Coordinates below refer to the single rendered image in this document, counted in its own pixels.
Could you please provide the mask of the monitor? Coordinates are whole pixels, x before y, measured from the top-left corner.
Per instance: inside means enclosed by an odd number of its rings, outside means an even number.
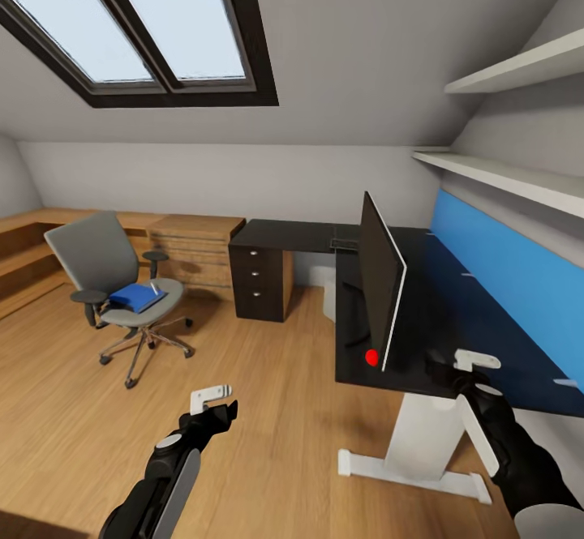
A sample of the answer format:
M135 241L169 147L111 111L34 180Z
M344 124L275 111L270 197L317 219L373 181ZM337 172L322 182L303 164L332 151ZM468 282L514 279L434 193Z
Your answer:
M347 282L343 285L365 297L370 332L346 344L345 348L362 344L371 336L373 349L367 351L366 360L377 370L384 370L401 303L406 258L400 253L369 191L364 191L358 258L363 291Z

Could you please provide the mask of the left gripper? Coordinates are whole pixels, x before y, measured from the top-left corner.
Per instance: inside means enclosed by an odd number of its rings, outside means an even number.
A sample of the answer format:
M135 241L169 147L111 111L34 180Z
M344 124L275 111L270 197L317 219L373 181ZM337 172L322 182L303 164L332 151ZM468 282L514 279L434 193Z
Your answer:
M209 442L214 434L229 430L230 426L232 426L232 421L237 418L237 414L238 401L235 400L230 406L227 406L227 404L219 404L203 413L195 415L185 413L178 418L179 428L183 429L187 424L199 424L206 430Z

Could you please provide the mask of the mouse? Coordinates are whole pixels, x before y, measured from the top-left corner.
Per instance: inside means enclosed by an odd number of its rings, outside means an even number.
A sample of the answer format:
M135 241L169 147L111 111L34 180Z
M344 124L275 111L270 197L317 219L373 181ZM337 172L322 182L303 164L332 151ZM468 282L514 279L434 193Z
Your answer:
M441 354L439 351L437 351L435 349L427 349L426 354L427 354L428 360L431 363L439 362L439 363L443 363L443 364L448 365L448 361L443 356L443 354Z

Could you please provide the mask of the swivel chair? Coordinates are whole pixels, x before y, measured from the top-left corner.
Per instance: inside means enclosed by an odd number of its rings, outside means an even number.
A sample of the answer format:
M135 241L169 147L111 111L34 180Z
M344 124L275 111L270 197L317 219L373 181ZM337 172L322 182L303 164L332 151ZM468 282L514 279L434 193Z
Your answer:
M51 229L44 237L77 288L77 291L70 295L70 299L73 302L84 303L84 313L89 325L96 330L110 324L131 329L124 340L99 352L100 363L105 365L110 361L109 357L104 356L105 353L140 337L140 344L126 377L127 389L134 386L131 375L145 341L150 349L154 349L153 337L157 337L182 349L185 358L191 357L191 351L186 346L156 332L183 319L186 320L187 327L193 323L193 319L183 316L155 324L178 305L184 294L182 282L157 276L157 262L169 259L166 253L156 251L143 253L145 259L152 260L151 277L140 285L164 291L165 296L137 314L105 304L111 294L129 284L136 284L139 276L139 257L114 213L102 212L100 215ZM96 322L96 313L101 318L99 324Z

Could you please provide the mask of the folder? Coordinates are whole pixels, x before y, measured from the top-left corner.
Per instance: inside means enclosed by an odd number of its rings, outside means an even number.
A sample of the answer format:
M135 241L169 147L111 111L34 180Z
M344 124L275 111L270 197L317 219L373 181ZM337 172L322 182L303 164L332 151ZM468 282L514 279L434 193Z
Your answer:
M105 301L105 304L120 307L138 314L164 296L164 291L156 291L147 286L132 283L120 289L120 291L111 294L107 301Z

